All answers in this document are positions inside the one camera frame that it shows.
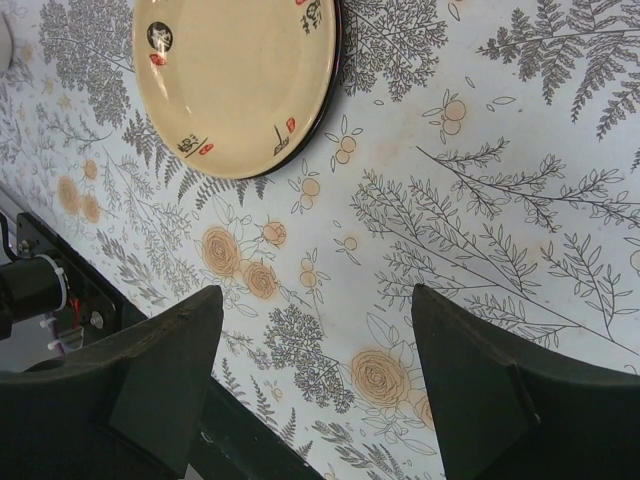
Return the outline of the beige plate with red marks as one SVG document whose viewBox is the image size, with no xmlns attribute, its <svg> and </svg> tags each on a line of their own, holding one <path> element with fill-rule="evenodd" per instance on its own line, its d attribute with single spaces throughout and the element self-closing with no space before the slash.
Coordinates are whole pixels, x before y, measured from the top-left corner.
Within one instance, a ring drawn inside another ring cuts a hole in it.
<svg viewBox="0 0 640 480">
<path fill-rule="evenodd" d="M 146 113 L 190 167 L 222 179 L 290 161 L 337 82 L 337 1 L 138 1 L 132 50 Z"/>
</svg>

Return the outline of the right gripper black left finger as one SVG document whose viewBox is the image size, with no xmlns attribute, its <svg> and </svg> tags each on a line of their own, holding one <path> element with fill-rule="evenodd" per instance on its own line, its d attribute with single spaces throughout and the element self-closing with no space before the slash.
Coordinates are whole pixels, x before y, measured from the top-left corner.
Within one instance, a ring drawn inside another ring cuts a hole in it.
<svg viewBox="0 0 640 480">
<path fill-rule="evenodd" d="M 181 479 L 221 335 L 222 293 L 1 374 L 4 479 Z"/>
</svg>

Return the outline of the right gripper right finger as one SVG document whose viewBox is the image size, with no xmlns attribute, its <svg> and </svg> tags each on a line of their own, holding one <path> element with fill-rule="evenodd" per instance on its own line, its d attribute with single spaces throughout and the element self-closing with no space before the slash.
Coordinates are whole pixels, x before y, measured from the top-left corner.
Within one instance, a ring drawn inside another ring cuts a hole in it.
<svg viewBox="0 0 640 480">
<path fill-rule="evenodd" d="M 529 342 L 425 285 L 411 318 L 447 478 L 638 478 L 638 376 Z"/>
</svg>

